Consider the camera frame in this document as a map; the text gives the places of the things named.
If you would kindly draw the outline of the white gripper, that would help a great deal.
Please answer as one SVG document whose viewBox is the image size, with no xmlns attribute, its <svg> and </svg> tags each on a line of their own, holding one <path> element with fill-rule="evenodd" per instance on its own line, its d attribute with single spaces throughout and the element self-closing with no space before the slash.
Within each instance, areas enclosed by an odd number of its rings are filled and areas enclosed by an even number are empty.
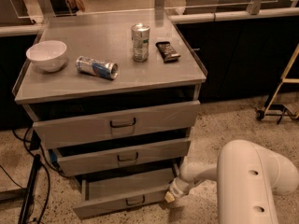
<svg viewBox="0 0 299 224">
<path fill-rule="evenodd" d="M 179 177 L 176 177 L 169 186 L 168 192 L 165 194 L 164 199 L 171 203 L 177 198 L 182 198 L 189 194 L 190 190 L 199 186 L 202 180 L 186 182 Z"/>
</svg>

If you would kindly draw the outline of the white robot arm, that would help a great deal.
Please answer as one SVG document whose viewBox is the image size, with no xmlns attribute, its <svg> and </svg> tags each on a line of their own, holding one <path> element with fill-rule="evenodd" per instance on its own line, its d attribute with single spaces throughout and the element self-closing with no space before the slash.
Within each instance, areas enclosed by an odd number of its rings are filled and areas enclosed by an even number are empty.
<svg viewBox="0 0 299 224">
<path fill-rule="evenodd" d="M 164 198 L 171 203 L 207 180 L 217 183 L 219 224 L 278 224 L 274 197 L 299 186 L 298 170 L 288 158 L 234 140 L 222 147 L 213 164 L 183 163 Z"/>
</svg>

